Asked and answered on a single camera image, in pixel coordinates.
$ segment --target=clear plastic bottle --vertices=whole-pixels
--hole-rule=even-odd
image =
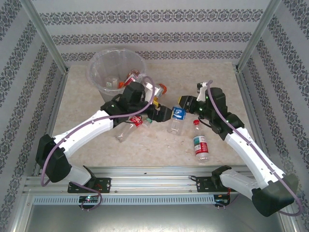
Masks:
[[[185,118],[185,110],[182,108],[178,108],[176,106],[173,107],[173,116],[170,119],[168,132],[176,135],[181,135],[183,130],[183,122]]]
[[[152,123],[152,120],[150,118],[146,118],[142,121],[140,116],[133,116],[129,121],[132,123],[123,123],[124,125],[121,129],[120,135],[116,136],[116,139],[118,139],[121,143],[126,140],[129,135],[133,131],[135,131],[140,125],[149,127]]]
[[[199,120],[194,120],[194,150],[195,156],[197,157],[198,162],[205,163],[209,161],[209,151],[206,142],[206,138],[203,135],[203,129],[199,123]]]

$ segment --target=purple cable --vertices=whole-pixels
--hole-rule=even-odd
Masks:
[[[211,100],[211,103],[215,109],[215,111],[217,112],[217,114],[219,115],[219,117],[223,120],[223,122],[228,125],[240,138],[242,138],[248,145],[250,145],[250,147],[256,152],[256,154],[258,155],[258,157],[263,161],[263,163],[268,167],[268,169],[274,174],[274,176],[283,184],[283,186],[289,191],[289,193],[294,197],[294,199],[296,200],[296,203],[298,204],[298,212],[296,214],[289,214],[289,213],[285,213],[283,211],[279,211],[279,213],[283,214],[283,215],[287,215],[287,216],[291,216],[291,217],[296,217],[298,215],[300,215],[303,211],[303,207],[301,205],[301,202],[299,200],[299,198],[295,195],[295,193],[290,189],[290,187],[280,178],[280,176],[275,172],[275,170],[267,163],[267,161],[264,159],[264,157],[260,154],[260,152],[255,148],[255,146],[245,137],[243,136],[238,130],[236,130],[230,123],[228,123],[226,121],[226,119],[222,116],[222,114],[220,113],[218,107],[216,106],[212,95],[211,95],[211,83],[212,80],[210,80],[207,83],[207,90],[208,90],[208,95],[209,98]]]
[[[155,83],[154,83],[154,81],[152,80],[152,78],[150,78],[150,77],[148,77],[148,76],[145,76],[144,78],[147,78],[148,80],[150,80],[151,84],[152,84],[153,86],[155,86]],[[81,128],[83,128],[83,127],[85,127],[85,126],[87,126],[87,125],[89,125],[89,124],[93,124],[93,123],[96,122],[96,121],[100,121],[100,120],[104,120],[104,119],[108,119],[108,118],[130,117],[130,116],[138,115],[138,114],[142,113],[144,110],[146,110],[146,109],[148,108],[148,106],[150,106],[151,102],[154,100],[154,97],[155,97],[155,88],[153,88],[153,92],[152,92],[152,95],[151,95],[151,98],[150,98],[149,102],[148,102],[147,105],[145,105],[145,107],[142,108],[141,110],[139,110],[139,111],[137,111],[137,112],[134,112],[134,113],[131,113],[131,114],[125,114],[125,115],[113,115],[113,116],[98,117],[98,118],[93,119],[93,120],[91,120],[91,121],[85,122],[84,124],[80,125],[79,127],[75,128],[74,130],[72,130],[72,131],[71,131],[69,134],[67,134],[63,139],[61,139],[61,140],[53,147],[53,149],[49,152],[49,154],[48,154],[48,156],[47,156],[47,158],[46,158],[46,160],[45,160],[45,163],[44,163],[44,166],[43,166],[43,170],[42,170],[42,175],[41,175],[41,186],[45,187],[45,186],[49,183],[49,181],[50,181],[50,180],[47,180],[47,181],[44,183],[44,177],[45,177],[46,168],[47,168],[47,165],[48,165],[48,162],[49,162],[51,156],[53,155],[54,151],[55,151],[63,142],[65,142],[71,135],[73,135],[75,132],[77,132],[77,131],[80,130]],[[93,192],[97,192],[97,193],[99,194],[99,196],[100,196],[100,199],[102,199],[102,195],[101,195],[98,191],[96,191],[96,190],[94,190],[94,189],[87,188],[87,187],[82,186],[82,185],[79,185],[79,184],[77,184],[77,183],[74,183],[74,184],[77,185],[77,186],[79,186],[79,187],[81,187],[81,188],[84,188],[84,189],[86,189],[86,190],[93,191]]]

